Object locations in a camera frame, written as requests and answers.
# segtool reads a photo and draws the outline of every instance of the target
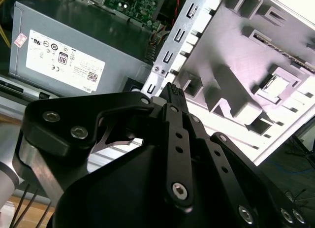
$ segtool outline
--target power supply unit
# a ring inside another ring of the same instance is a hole
[[[120,92],[144,83],[151,33],[81,0],[25,0],[14,8],[9,75],[58,96]]]

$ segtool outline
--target screw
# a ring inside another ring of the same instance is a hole
[[[144,104],[149,104],[149,100],[147,100],[146,98],[141,98],[141,101],[144,103]]]
[[[219,135],[219,137],[220,137],[220,139],[221,139],[222,141],[227,142],[226,137],[224,137],[223,135]]]
[[[199,122],[200,122],[200,120],[199,120],[197,117],[195,117],[195,116],[192,116],[192,119],[193,119],[193,121],[195,121],[196,123],[199,123]]]
[[[54,111],[45,111],[43,114],[43,118],[48,122],[57,122],[60,120],[60,115]]]
[[[283,215],[283,217],[289,222],[289,223],[293,223],[292,217],[291,215],[285,211],[283,208],[281,208],[281,213]]]
[[[293,210],[293,215],[295,216],[295,218],[302,224],[305,224],[305,220],[304,218],[301,216],[300,213],[298,213],[296,210]]]
[[[174,107],[174,106],[171,106],[171,109],[172,109],[173,111],[175,111],[175,112],[178,112],[177,108]]]
[[[175,195],[178,199],[180,199],[180,200],[185,200],[185,199],[187,198],[187,196],[188,196],[187,190],[186,190],[186,188],[185,188],[182,184],[180,184],[180,183],[174,183],[172,189],[173,189],[174,195]]]
[[[238,212],[246,223],[248,223],[249,225],[253,224],[252,215],[245,207],[239,206]]]
[[[74,138],[85,139],[88,136],[88,131],[82,126],[75,126],[71,129],[71,135]]]

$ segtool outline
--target black cable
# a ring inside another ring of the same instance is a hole
[[[38,189],[35,191],[33,197],[31,198],[30,202],[28,203],[28,205],[26,206],[26,208],[24,209],[24,211],[22,212],[22,214],[20,215],[19,219],[16,221],[16,223],[13,225],[12,228],[16,228],[18,226],[18,224],[22,221],[23,217],[25,216],[25,214],[27,213],[28,209],[30,208],[31,204],[34,202],[34,199],[37,196],[37,192]]]
[[[298,198],[298,196],[300,196],[302,193],[304,193],[306,191],[306,189],[302,189],[302,191],[294,197],[293,203],[295,203],[296,199]]]
[[[13,224],[14,224],[14,222],[15,222],[16,217],[17,217],[18,214],[19,214],[19,211],[20,211],[20,209],[21,209],[23,200],[24,200],[25,195],[26,195],[26,193],[28,192],[29,188],[30,188],[30,184],[27,184],[27,185],[26,185],[26,188],[25,188],[25,190],[24,190],[24,193],[23,193],[23,195],[22,195],[22,197],[21,197],[21,199],[20,199],[18,208],[16,209],[16,211],[15,211],[15,213],[14,213],[14,215],[13,215],[13,218],[12,218],[12,221],[11,221],[11,224],[10,224],[10,228],[13,228]]]
[[[46,215],[47,215],[47,213],[48,213],[48,211],[49,211],[50,206],[51,206],[51,202],[48,204],[46,210],[44,211],[44,214],[43,214],[42,217],[40,218],[40,220],[39,220],[39,222],[38,222],[38,224],[36,225],[35,228],[39,228],[40,225],[43,223],[43,220],[45,219],[45,217],[46,217]]]

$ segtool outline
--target white label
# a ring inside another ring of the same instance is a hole
[[[91,93],[105,62],[30,30],[26,67]]]
[[[23,44],[25,43],[26,39],[28,39],[28,37],[26,37],[24,34],[20,33],[19,36],[14,41],[14,44],[17,45],[18,47],[22,47]]]

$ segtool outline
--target red cable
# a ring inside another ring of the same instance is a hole
[[[180,5],[180,0],[177,0],[177,4],[176,4],[176,8],[175,8],[175,16],[174,16],[174,19],[173,19],[173,21],[172,21],[172,26],[174,26],[175,20],[176,20],[176,18],[177,18],[177,16],[178,16],[179,5]]]

